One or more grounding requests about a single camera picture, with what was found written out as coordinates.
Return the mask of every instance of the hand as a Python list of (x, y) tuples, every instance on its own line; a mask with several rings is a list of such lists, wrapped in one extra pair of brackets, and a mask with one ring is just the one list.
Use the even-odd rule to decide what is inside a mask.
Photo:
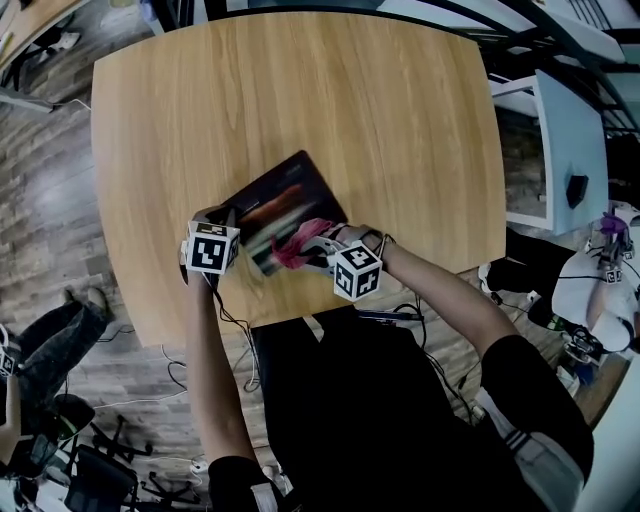
[(336, 240), (347, 247), (356, 242), (357, 240), (362, 240), (362, 243), (367, 246), (368, 249), (372, 251), (380, 246), (382, 243), (382, 239), (379, 236), (374, 235), (373, 233), (369, 233), (366, 236), (364, 235), (367, 231), (371, 231), (373, 228), (367, 226), (366, 224), (362, 224), (358, 227), (346, 225), (343, 227), (336, 236)]

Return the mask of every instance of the wooden floor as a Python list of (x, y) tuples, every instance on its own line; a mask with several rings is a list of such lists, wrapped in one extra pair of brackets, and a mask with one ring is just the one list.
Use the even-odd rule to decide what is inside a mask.
[[(89, 102), (93, 62), (151, 35), (137, 8), (111, 9), (106, 0), (93, 0), (78, 11), (72, 28), (83, 32), (82, 40), (72, 50), (31, 66), (24, 81), (25, 92), (54, 102), (72, 98)], [(48, 115), (0, 106), (0, 322), (15, 332), (57, 306), (63, 288), (75, 290), (82, 298), (90, 285), (105, 291), (116, 313), (117, 320), (105, 336), (120, 327), (130, 327), (98, 215), (89, 119), (90, 112), (78, 103)], [(465, 277), (476, 283), (473, 272)], [(504, 294), (504, 300), (526, 307), (524, 296)], [(556, 358), (561, 346), (557, 335), (533, 326), (516, 309), (505, 307), (505, 311), (549, 361)], [(427, 348), (455, 385), (477, 358), (469, 344), (433, 312), (427, 311), (427, 315)], [(420, 337), (420, 327), (411, 327)], [(232, 337), (225, 343), (233, 365), (244, 351), (245, 342)], [(183, 358), (176, 349), (168, 350), (168, 354)], [(364, 373), (365, 369), (354, 371)], [(238, 383), (243, 384), (251, 372), (251, 358), (247, 357), (237, 367)], [(184, 370), (174, 367), (174, 373), (184, 382)], [(480, 368), (476, 367), (464, 388), (467, 398), (475, 394), (479, 377)], [(69, 379), (69, 392), (95, 406), (164, 397), (179, 391), (168, 377), (167, 360), (160, 347), (142, 348), (135, 332), (120, 333), (110, 343), (98, 344)], [(273, 464), (261, 394), (241, 391), (241, 398), (259, 458)], [(460, 404), (453, 404), (461, 414)], [(188, 459), (200, 455), (202, 449), (187, 394), (160, 402), (99, 408), (96, 413), (96, 423), (107, 432), (113, 431), (116, 416), (124, 415), (129, 422), (125, 438), (138, 446), (152, 442), (154, 458), (186, 459), (139, 458), (134, 468), (141, 479), (149, 471), (156, 471), (161, 479), (174, 485), (186, 480), (197, 482), (189, 473)], [(197, 489), (205, 493), (206, 485)]]

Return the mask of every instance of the black wire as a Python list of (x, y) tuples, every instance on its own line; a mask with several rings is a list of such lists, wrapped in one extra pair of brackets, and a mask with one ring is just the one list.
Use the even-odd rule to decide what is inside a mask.
[(529, 312), (528, 309), (522, 309), (519, 306), (514, 306), (513, 304), (507, 304), (506, 302), (503, 302), (502, 305), (503, 306), (507, 306), (508, 308), (517, 309), (518, 311), (522, 311), (523, 313), (528, 313)]
[(420, 323), (422, 325), (422, 345), (420, 346), (420, 349), (422, 350), (424, 355), (427, 356), (427, 359), (431, 363), (431, 366), (433, 366), (434, 370), (438, 373), (438, 375), (440, 375), (440, 378), (442, 379), (442, 382), (445, 385), (445, 387), (449, 390), (449, 392), (454, 397), (456, 397), (458, 400), (460, 400), (460, 402), (462, 402), (462, 405), (464, 406), (465, 410), (467, 411), (467, 416), (469, 417), (469, 424), (472, 424), (473, 423), (473, 413), (471, 412), (471, 407), (469, 407), (469, 404), (462, 397), (462, 395), (459, 394), (459, 393), (456, 393), (456, 391), (451, 387), (451, 384), (449, 384), (449, 381), (447, 380), (447, 377), (446, 377), (446, 375), (444, 373), (444, 369), (442, 368), (442, 365), (438, 362), (438, 360), (435, 357), (433, 357), (431, 354), (429, 354), (428, 352), (425, 351), (425, 347), (426, 347), (426, 344), (427, 344), (427, 326), (425, 324), (424, 315), (422, 314), (422, 311), (420, 310), (419, 305), (420, 305), (420, 297), (416, 294), (416, 306), (414, 306), (413, 304), (409, 304), (409, 303), (400, 304), (398, 307), (396, 307), (393, 310), (393, 312), (397, 313), (401, 309), (409, 308), (409, 309), (414, 310), (420, 316)]
[(425, 321), (424, 321), (424, 315), (422, 314), (422, 311), (420, 311), (420, 308), (409, 303), (400, 304), (397, 308), (393, 310), (393, 312), (397, 313), (401, 309), (406, 309), (406, 308), (412, 309), (420, 317), (420, 324), (422, 325), (422, 344), (420, 345), (420, 348), (424, 351), (424, 347), (427, 345), (427, 325), (425, 324)]
[(111, 338), (100, 338), (98, 339), (98, 341), (100, 342), (104, 342), (104, 343), (108, 343), (109, 341), (113, 341), (116, 339), (116, 336), (118, 336), (118, 334), (131, 334), (132, 332), (135, 332), (135, 329), (129, 329), (129, 330), (124, 330), (124, 325), (120, 326), (120, 328), (115, 332), (115, 334), (113, 336), (111, 336)]
[(258, 379), (256, 380), (254, 387), (249, 387), (252, 379), (247, 379), (247, 381), (242, 386), (242, 389), (244, 389), (246, 393), (253, 393), (260, 387), (260, 365), (258, 364), (258, 354), (256, 354), (256, 349), (253, 344), (253, 337), (251, 336), (251, 327), (249, 326), (249, 322), (247, 320), (236, 320), (235, 318), (233, 318), (233, 316), (231, 316), (231, 313), (229, 313), (225, 309), (224, 303), (222, 302), (222, 297), (220, 297), (220, 293), (218, 292), (218, 290), (215, 287), (212, 287), (212, 290), (213, 295), (216, 297), (216, 299), (218, 300), (218, 304), (220, 305), (220, 320), (222, 320), (223, 322), (235, 324), (240, 327), (243, 334), (247, 338), (247, 341), (249, 342), (249, 348), (251, 349), (251, 353), (253, 355), (254, 364), (258, 373)]
[(607, 282), (604, 277), (600, 276), (560, 276), (558, 279), (596, 279), (597, 281)]
[(167, 373), (169, 374), (169, 378), (175, 382), (178, 386), (180, 386), (182, 389), (184, 389), (185, 391), (187, 391), (187, 386), (185, 386), (182, 382), (179, 382), (174, 376), (173, 373), (171, 373), (171, 365), (172, 364), (177, 364), (178, 366), (180, 366), (181, 368), (186, 368), (186, 365), (184, 365), (184, 363), (181, 363), (179, 361), (170, 361), (167, 364)]
[(464, 387), (465, 383), (467, 382), (467, 378), (469, 377), (469, 374), (475, 369), (476, 366), (478, 366), (481, 362), (481, 359), (478, 359), (476, 361), (476, 364), (474, 364), (471, 368), (469, 368), (467, 370), (467, 373), (465, 373), (460, 380), (458, 381), (458, 385), (456, 386), (458, 388), (458, 391), (462, 391), (462, 388)]
[(444, 369), (442, 368), (442, 366), (440, 365), (438, 360), (435, 357), (433, 357), (431, 354), (429, 354), (428, 352), (425, 352), (425, 355), (427, 356), (429, 361), (431, 361), (432, 366), (435, 368), (436, 372), (440, 375), (440, 378), (442, 379), (442, 383), (446, 386), (446, 388), (449, 390), (449, 392), (454, 397), (456, 397), (458, 400), (460, 400), (462, 402), (462, 405), (464, 406), (465, 410), (467, 411), (467, 416), (469, 417), (469, 424), (472, 425), (473, 424), (473, 413), (471, 412), (471, 407), (469, 407), (469, 404), (467, 403), (467, 401), (462, 397), (462, 395), (460, 393), (457, 393), (451, 387), (451, 384), (449, 384), (449, 381), (447, 380), (447, 377), (444, 374)]

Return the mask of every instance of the cable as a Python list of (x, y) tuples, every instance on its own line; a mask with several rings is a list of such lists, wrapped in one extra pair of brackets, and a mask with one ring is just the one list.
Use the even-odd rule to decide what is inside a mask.
[(74, 101), (80, 103), (80, 105), (82, 105), (89, 112), (91, 112), (91, 107), (89, 105), (87, 105), (86, 103), (84, 103), (83, 101), (79, 100), (78, 98), (73, 98), (72, 100), (65, 101), (64, 103), (53, 103), (53, 106), (55, 106), (55, 107), (64, 107), (65, 105), (70, 105)]
[(469, 368), (467, 370), (467, 373), (465, 373), (460, 380), (458, 381), (458, 385), (456, 386), (458, 388), (458, 391), (462, 391), (463, 386), (465, 385), (465, 383), (467, 382), (467, 378), (469, 377), (469, 374), (475, 369), (476, 366), (478, 366), (480, 364), (481, 359), (478, 359), (476, 361), (476, 364), (474, 364), (471, 368)]
[(109, 341), (115, 340), (118, 334), (131, 334), (132, 332), (135, 332), (135, 329), (129, 329), (125, 331), (124, 328), (125, 326), (121, 325), (120, 328), (115, 332), (115, 334), (111, 336), (111, 338), (99, 338), (98, 341), (101, 341), (103, 343), (108, 343)]
[(164, 344), (160, 345), (160, 350), (162, 351), (162, 355), (164, 356), (164, 358), (165, 358), (167, 361), (169, 361), (169, 362), (171, 362), (171, 363), (174, 363), (174, 364), (178, 364), (178, 365), (182, 366), (183, 368), (186, 368), (186, 367), (187, 367), (187, 365), (186, 365), (186, 364), (184, 364), (182, 361), (176, 361), (175, 359), (171, 359), (171, 358), (167, 355), (167, 353), (164, 351)]
[(393, 312), (397, 313), (401, 309), (410, 308), (410, 309), (413, 309), (420, 316), (420, 323), (422, 324), (422, 336), (423, 336), (422, 337), (422, 344), (420, 346), (420, 349), (422, 350), (424, 355), (427, 356), (427, 359), (431, 363), (431, 366), (433, 366), (435, 371), (440, 375), (440, 378), (442, 379), (442, 382), (445, 385), (445, 387), (449, 390), (449, 392), (454, 397), (456, 397), (458, 400), (460, 400), (460, 402), (462, 402), (462, 405), (464, 406), (465, 410), (467, 411), (467, 416), (469, 417), (469, 424), (472, 424), (473, 423), (473, 413), (471, 412), (471, 408), (469, 407), (469, 404), (462, 397), (461, 394), (456, 393), (456, 391), (454, 391), (454, 389), (451, 387), (451, 384), (449, 384), (449, 381), (447, 380), (447, 377), (446, 377), (446, 375), (444, 373), (444, 369), (442, 368), (442, 366), (440, 365), (438, 360), (435, 357), (433, 357), (431, 354), (429, 354), (427, 351), (425, 351), (425, 347), (426, 347), (426, 344), (427, 344), (427, 326), (425, 324), (424, 315), (422, 314), (422, 311), (420, 310), (419, 305), (420, 305), (420, 297), (418, 297), (418, 295), (416, 295), (416, 305), (415, 306), (413, 304), (408, 304), (408, 303), (400, 304), (398, 307), (396, 307), (393, 310)]
[(605, 283), (607, 282), (604, 277), (600, 276), (560, 276), (558, 279), (596, 279), (598, 281), (604, 281)]
[(514, 306), (513, 304), (507, 304), (506, 302), (503, 302), (503, 303), (502, 303), (502, 305), (503, 305), (503, 306), (507, 306), (507, 307), (509, 307), (509, 308), (517, 309), (518, 311), (522, 311), (523, 313), (528, 313), (528, 312), (529, 312), (529, 310), (528, 310), (528, 309), (522, 309), (522, 308), (521, 308), (521, 307), (519, 307), (519, 306)]
[(156, 457), (154, 459), (140, 458), (140, 459), (136, 459), (136, 460), (140, 460), (140, 461), (144, 461), (144, 462), (154, 462), (156, 460), (181, 460), (183, 462), (192, 463), (193, 459), (182, 459), (180, 457)]
[(449, 381), (447, 380), (447, 377), (445, 376), (444, 369), (442, 368), (442, 366), (440, 365), (438, 360), (435, 357), (433, 357), (431, 354), (429, 354), (428, 352), (425, 352), (425, 355), (427, 356), (429, 361), (431, 361), (431, 364), (435, 368), (436, 372), (440, 375), (440, 378), (442, 379), (442, 383), (445, 385), (445, 387), (449, 390), (449, 392), (454, 397), (456, 397), (458, 400), (460, 400), (460, 402), (462, 402), (462, 405), (464, 406), (465, 410), (467, 411), (467, 416), (469, 418), (469, 425), (472, 425), (473, 424), (473, 413), (471, 412), (471, 407), (469, 407), (469, 404), (467, 403), (467, 401), (462, 397), (462, 395), (460, 393), (457, 393), (451, 387), (451, 384), (449, 384)]
[(115, 404), (107, 404), (107, 405), (96, 405), (94, 409), (104, 409), (106, 407), (114, 407), (116, 405), (129, 405), (136, 404), (139, 402), (162, 402), (163, 400), (168, 400), (169, 398), (174, 398), (176, 396), (184, 395), (186, 391), (180, 391), (174, 395), (163, 396), (161, 398), (141, 398), (140, 400), (129, 400), (128, 402), (117, 402)]
[(196, 475), (195, 471), (193, 471), (193, 468), (191, 468), (191, 474), (193, 476), (195, 476), (198, 480), (200, 480), (196, 485), (194, 485), (193, 487), (200, 487), (202, 485), (202, 478), (200, 478), (198, 475)]
[(224, 303), (222, 302), (222, 297), (220, 297), (220, 293), (218, 292), (218, 290), (213, 286), (211, 287), (211, 289), (213, 290), (213, 295), (216, 297), (216, 299), (218, 300), (218, 304), (220, 305), (220, 320), (222, 320), (223, 322), (235, 324), (240, 327), (245, 337), (247, 338), (247, 341), (249, 342), (249, 349), (251, 350), (251, 355), (253, 356), (253, 368), (251, 372), (251, 378), (244, 383), (242, 389), (244, 389), (246, 393), (253, 393), (260, 387), (260, 368), (257, 363), (258, 356), (253, 344), (249, 322), (246, 320), (236, 320), (235, 318), (233, 318), (231, 314), (225, 309)]
[(231, 373), (236, 373), (236, 369), (238, 368), (238, 365), (240, 364), (240, 361), (242, 361), (247, 356), (247, 354), (249, 353), (249, 350), (251, 350), (251, 347), (247, 347), (247, 349), (238, 358), (238, 360), (233, 365), (233, 368), (231, 369)]
[(409, 303), (400, 304), (398, 307), (396, 307), (393, 310), (393, 312), (397, 313), (401, 309), (406, 309), (406, 308), (412, 309), (420, 317), (420, 324), (422, 325), (422, 344), (420, 345), (420, 348), (422, 349), (422, 351), (424, 351), (424, 348), (427, 345), (427, 325), (425, 324), (425, 321), (424, 321), (424, 315), (422, 314), (422, 311), (420, 311), (418, 307)]
[(171, 365), (172, 364), (177, 364), (178, 366), (181, 366), (182, 368), (186, 368), (187, 366), (184, 364), (179, 363), (178, 361), (171, 361), (168, 365), (167, 365), (167, 373), (169, 374), (169, 378), (178, 386), (180, 386), (182, 389), (184, 389), (185, 391), (187, 391), (187, 386), (185, 386), (182, 382), (179, 382), (178, 380), (176, 380), (176, 378), (173, 376), (173, 373), (171, 373)]

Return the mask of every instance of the leg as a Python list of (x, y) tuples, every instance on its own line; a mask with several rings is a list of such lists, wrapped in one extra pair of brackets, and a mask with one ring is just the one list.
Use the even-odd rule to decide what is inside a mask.
[(491, 264), (487, 285), (493, 290), (530, 292), (534, 290), (551, 303), (562, 267), (575, 251), (545, 240), (520, 235), (507, 229), (506, 260)]
[(269, 444), (294, 486), (309, 439), (309, 393), (319, 343), (302, 318), (251, 330), (260, 368)]
[(507, 259), (491, 263), (487, 275), (487, 285), (495, 291), (529, 293), (534, 289), (536, 275), (531, 267)]
[(67, 374), (95, 345), (107, 324), (104, 310), (91, 303), (83, 305), (67, 327), (25, 361), (20, 375), (22, 403), (32, 410), (49, 407)]
[(49, 311), (27, 327), (15, 340), (22, 350), (22, 359), (26, 360), (31, 357), (43, 343), (67, 327), (81, 309), (80, 302), (67, 302), (63, 306)]
[(516, 233), (507, 228), (507, 257), (534, 268), (544, 268), (560, 275), (562, 267), (575, 251), (559, 245)]

